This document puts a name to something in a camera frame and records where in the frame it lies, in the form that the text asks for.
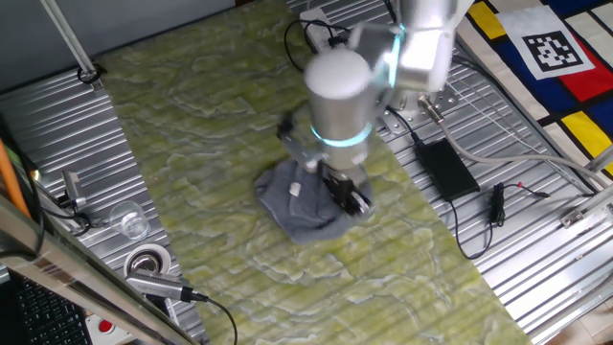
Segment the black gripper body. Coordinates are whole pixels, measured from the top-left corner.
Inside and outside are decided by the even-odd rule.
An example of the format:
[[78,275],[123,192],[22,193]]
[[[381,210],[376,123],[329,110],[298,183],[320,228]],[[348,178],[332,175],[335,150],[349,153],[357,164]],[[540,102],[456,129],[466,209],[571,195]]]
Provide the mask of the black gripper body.
[[318,173],[336,201],[348,201],[352,196],[365,196],[367,174],[361,165],[335,170],[325,163],[320,163]]

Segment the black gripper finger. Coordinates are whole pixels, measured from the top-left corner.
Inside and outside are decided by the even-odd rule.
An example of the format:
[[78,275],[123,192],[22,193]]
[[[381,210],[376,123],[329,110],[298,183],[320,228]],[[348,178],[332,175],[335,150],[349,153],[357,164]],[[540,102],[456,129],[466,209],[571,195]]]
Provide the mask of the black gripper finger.
[[359,213],[359,201],[355,197],[355,194],[338,195],[334,199],[346,214],[355,216]]
[[369,186],[360,186],[352,192],[353,203],[358,212],[370,212],[372,208],[372,190]]

